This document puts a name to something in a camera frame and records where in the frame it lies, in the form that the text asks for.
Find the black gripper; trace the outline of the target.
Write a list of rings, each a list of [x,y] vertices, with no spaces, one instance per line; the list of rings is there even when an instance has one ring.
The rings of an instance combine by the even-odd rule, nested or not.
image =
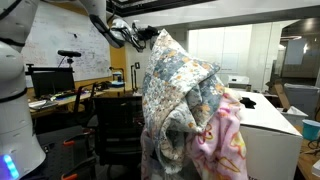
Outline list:
[[[152,26],[138,29],[138,39],[141,41],[150,40],[152,37],[158,36],[158,35],[159,35],[158,29]]]

